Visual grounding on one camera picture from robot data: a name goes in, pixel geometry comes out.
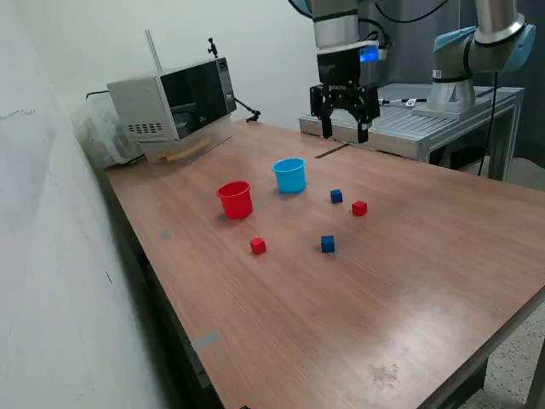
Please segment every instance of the white wall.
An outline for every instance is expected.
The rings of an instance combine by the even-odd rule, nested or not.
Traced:
[[[123,268],[93,172],[7,0],[0,260],[2,409],[166,407],[129,291],[138,267]]]
[[[235,95],[262,121],[298,130],[318,83],[313,23],[288,0],[16,0],[46,71],[72,112],[92,90],[154,69],[209,58],[209,37],[229,62]],[[239,117],[246,117],[239,108]]]

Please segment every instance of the blue cube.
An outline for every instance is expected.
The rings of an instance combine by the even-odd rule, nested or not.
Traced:
[[[335,252],[335,238],[333,236],[322,236],[322,252],[323,253]]]
[[[335,189],[331,191],[331,203],[341,203],[342,202],[342,192],[340,189]]]

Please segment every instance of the speckled floor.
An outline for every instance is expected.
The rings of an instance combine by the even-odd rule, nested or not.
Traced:
[[[478,166],[467,169],[476,173]],[[545,170],[525,159],[513,161],[509,181],[545,191]],[[530,391],[543,339],[545,304],[543,304],[490,357],[485,389],[475,394],[463,409],[520,409]]]

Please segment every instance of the wooden table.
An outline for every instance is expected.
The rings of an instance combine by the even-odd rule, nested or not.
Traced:
[[[315,158],[338,145],[234,127],[193,164],[109,171],[226,408],[439,407],[543,301],[544,193],[353,147]],[[278,195],[271,167],[291,156],[307,189]],[[255,211],[229,221],[215,191],[237,179]],[[367,216],[351,215],[358,199]],[[255,236],[267,253],[250,253]]]

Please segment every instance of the blue cup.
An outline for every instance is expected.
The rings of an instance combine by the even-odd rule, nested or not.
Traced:
[[[279,160],[272,170],[278,182],[278,191],[281,193],[299,193],[305,190],[307,178],[305,177],[305,165],[303,158],[287,158]]]

